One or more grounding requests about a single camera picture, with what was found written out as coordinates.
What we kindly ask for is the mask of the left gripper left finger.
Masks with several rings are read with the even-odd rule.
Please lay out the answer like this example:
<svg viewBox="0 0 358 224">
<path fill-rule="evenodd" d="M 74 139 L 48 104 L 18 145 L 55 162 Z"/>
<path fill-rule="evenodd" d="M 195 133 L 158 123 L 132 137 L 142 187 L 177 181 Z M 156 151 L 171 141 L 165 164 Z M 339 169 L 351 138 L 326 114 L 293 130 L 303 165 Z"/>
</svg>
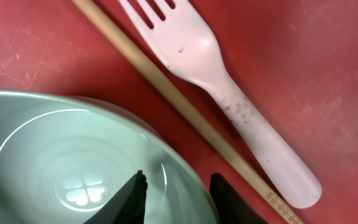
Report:
<svg viewBox="0 0 358 224">
<path fill-rule="evenodd" d="M 147 179 L 138 170 L 123 187 L 84 224 L 144 224 Z"/>
</svg>

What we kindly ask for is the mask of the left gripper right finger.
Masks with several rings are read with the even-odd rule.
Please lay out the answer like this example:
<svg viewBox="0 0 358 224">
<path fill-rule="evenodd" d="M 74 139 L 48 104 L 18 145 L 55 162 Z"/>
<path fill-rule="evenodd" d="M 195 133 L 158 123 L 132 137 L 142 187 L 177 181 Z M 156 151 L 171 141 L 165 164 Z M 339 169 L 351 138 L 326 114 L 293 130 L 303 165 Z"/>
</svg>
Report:
<svg viewBox="0 0 358 224">
<path fill-rule="evenodd" d="M 219 172 L 211 175 L 209 193 L 222 224 L 267 224 Z"/>
</svg>

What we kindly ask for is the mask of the green ceramic bowl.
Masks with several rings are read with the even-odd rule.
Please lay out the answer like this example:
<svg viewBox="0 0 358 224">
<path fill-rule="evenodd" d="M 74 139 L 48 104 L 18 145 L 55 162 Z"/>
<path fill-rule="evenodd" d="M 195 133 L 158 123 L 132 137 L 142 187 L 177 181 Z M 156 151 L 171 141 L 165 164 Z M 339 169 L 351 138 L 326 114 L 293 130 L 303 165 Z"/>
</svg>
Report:
<svg viewBox="0 0 358 224">
<path fill-rule="evenodd" d="M 218 223 L 208 190 L 154 128 L 94 98 L 0 90 L 0 223 L 84 223 L 141 170 L 144 223 Z"/>
</svg>

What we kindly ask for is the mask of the wooden chopstick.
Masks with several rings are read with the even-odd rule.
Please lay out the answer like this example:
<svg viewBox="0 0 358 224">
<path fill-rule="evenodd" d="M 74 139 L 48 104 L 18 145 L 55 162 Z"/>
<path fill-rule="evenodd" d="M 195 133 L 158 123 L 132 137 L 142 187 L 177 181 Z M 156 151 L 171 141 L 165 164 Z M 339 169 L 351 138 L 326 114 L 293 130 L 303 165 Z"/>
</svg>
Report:
<svg viewBox="0 0 358 224">
<path fill-rule="evenodd" d="M 93 1 L 73 0 L 73 3 L 287 223 L 303 223 L 148 56 Z"/>
</svg>

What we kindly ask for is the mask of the white plastic fork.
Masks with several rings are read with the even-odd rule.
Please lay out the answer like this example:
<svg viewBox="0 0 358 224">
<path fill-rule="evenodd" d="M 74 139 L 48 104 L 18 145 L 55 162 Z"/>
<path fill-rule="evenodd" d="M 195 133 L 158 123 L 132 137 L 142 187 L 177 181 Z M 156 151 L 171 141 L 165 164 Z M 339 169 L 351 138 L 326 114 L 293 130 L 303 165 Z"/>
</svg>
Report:
<svg viewBox="0 0 358 224">
<path fill-rule="evenodd" d="M 283 198 L 295 208 L 309 208 L 322 186 L 298 154 L 228 74 L 219 44 L 189 1 L 155 0 L 159 18 L 146 0 L 137 0 L 153 24 L 149 28 L 128 0 L 119 1 L 157 58 L 176 76 L 208 92 L 239 132 Z"/>
</svg>

